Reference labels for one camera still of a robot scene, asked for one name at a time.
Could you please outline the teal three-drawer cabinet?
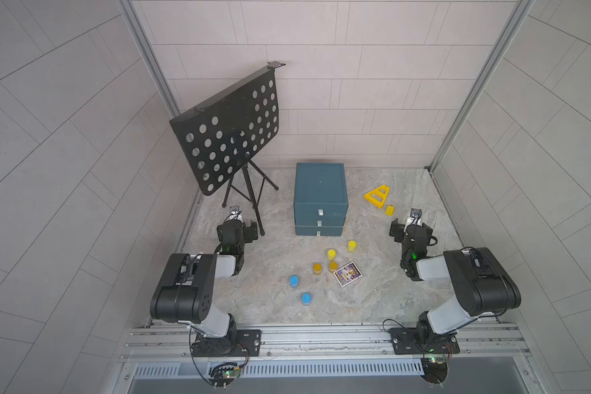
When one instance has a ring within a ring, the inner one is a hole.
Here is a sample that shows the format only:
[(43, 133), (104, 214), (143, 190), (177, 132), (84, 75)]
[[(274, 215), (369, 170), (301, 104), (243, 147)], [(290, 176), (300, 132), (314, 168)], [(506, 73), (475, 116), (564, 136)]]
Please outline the teal three-drawer cabinet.
[(344, 164), (296, 165), (293, 209), (297, 236), (341, 236), (348, 208)]

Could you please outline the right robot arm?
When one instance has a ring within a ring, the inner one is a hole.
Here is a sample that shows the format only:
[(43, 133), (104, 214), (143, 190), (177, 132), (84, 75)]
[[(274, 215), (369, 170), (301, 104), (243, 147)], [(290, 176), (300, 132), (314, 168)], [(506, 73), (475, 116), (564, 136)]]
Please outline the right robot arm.
[(456, 333), (480, 318), (496, 318), (520, 307), (520, 290), (486, 247), (464, 247), (427, 256), (438, 239), (418, 218), (403, 225), (393, 220), (389, 235), (402, 245), (400, 267), (414, 282), (448, 279), (454, 296), (423, 312), (413, 328), (397, 323), (385, 331), (397, 355), (460, 352)]

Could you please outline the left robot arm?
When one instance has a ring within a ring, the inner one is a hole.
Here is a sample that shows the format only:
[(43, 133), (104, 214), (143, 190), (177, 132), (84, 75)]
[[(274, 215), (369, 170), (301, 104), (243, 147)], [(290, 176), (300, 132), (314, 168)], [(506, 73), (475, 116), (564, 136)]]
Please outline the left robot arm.
[(212, 254), (172, 254), (150, 302), (151, 318), (196, 331), (196, 357), (257, 356), (262, 332), (238, 330), (233, 315), (213, 305), (214, 282), (234, 277), (245, 262), (245, 246), (258, 239), (258, 225), (228, 219), (217, 227), (219, 248)]

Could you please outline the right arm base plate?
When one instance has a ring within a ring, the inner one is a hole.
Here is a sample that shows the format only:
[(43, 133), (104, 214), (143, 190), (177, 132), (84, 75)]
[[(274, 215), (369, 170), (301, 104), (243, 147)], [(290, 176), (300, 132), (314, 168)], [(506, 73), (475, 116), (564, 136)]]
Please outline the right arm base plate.
[(460, 353), (459, 343), (453, 333), (438, 335), (420, 333), (416, 328), (389, 328), (392, 348), (396, 355), (445, 355), (452, 356)]

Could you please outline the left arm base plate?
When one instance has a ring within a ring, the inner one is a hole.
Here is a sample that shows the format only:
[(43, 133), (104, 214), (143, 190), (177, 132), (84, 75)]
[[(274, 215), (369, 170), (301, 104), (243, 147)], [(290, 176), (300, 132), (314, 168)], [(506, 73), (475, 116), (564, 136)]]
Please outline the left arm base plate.
[(228, 333), (224, 338), (205, 338), (198, 336), (190, 344), (190, 350), (195, 357), (243, 357), (258, 356), (262, 339), (261, 330), (237, 330), (235, 334)]

